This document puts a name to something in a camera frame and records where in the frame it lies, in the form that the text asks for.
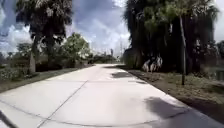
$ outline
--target green grass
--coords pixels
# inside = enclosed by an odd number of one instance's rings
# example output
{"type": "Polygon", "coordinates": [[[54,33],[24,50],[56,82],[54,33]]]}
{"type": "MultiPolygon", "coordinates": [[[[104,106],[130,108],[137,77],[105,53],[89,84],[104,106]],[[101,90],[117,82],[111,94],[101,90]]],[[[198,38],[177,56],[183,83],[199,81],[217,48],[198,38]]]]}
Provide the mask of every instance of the green grass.
{"type": "Polygon", "coordinates": [[[41,80],[45,80],[54,76],[59,76],[65,73],[73,72],[76,70],[79,70],[81,68],[71,68],[71,69],[62,69],[62,70],[56,70],[56,71],[48,71],[48,72],[40,72],[37,73],[34,77],[32,78],[27,78],[27,79],[20,79],[17,81],[8,81],[4,83],[0,83],[0,93],[15,89],[30,83],[38,82],[41,80]]]}

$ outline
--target concrete path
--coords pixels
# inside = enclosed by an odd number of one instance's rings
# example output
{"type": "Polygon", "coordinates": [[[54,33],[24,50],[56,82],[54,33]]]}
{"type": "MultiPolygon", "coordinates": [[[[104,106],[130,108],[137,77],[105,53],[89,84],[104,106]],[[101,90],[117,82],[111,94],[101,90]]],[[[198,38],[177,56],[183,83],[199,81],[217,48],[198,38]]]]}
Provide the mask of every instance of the concrete path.
{"type": "Polygon", "coordinates": [[[114,65],[2,93],[0,109],[19,128],[224,128],[114,65]]]}

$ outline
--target grass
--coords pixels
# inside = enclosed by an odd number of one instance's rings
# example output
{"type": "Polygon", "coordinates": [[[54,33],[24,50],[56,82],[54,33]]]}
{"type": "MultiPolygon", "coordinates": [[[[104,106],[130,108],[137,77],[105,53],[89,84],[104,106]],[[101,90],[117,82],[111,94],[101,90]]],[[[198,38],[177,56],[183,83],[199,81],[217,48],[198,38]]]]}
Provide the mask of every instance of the grass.
{"type": "Polygon", "coordinates": [[[223,83],[189,75],[186,85],[182,86],[181,75],[177,73],[146,73],[120,68],[224,124],[223,83]]]}
{"type": "Polygon", "coordinates": [[[55,70],[55,71],[47,71],[47,72],[39,72],[34,75],[32,78],[27,79],[20,79],[17,81],[8,81],[0,84],[0,93],[15,89],[30,83],[38,82],[41,80],[45,80],[54,76],[59,76],[65,73],[73,72],[82,68],[70,68],[70,69],[62,69],[62,70],[55,70]]]}

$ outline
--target dirt patch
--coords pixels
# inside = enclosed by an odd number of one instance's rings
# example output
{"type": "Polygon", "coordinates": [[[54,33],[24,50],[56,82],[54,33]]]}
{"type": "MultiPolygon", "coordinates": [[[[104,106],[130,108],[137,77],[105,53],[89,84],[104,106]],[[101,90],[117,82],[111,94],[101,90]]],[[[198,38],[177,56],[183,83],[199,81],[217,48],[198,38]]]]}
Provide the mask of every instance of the dirt patch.
{"type": "Polygon", "coordinates": [[[181,75],[177,73],[146,73],[122,66],[119,68],[224,124],[223,83],[189,75],[186,76],[186,85],[182,86],[181,75]]]}

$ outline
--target sky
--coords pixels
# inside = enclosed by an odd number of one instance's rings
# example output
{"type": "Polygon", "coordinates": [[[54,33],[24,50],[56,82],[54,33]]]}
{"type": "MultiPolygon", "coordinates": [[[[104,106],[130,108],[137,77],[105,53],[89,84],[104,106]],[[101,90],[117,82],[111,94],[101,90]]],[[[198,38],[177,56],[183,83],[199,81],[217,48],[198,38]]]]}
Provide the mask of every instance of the sky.
{"type": "MultiPolygon", "coordinates": [[[[66,27],[67,35],[80,33],[94,51],[109,52],[129,45],[129,32],[122,19],[126,0],[73,0],[73,23],[66,27]]],[[[16,24],[13,8],[16,0],[5,0],[0,9],[0,51],[16,51],[18,43],[32,42],[29,26],[16,24]]],[[[224,0],[215,1],[220,10],[216,23],[215,40],[224,39],[224,0]]]]}

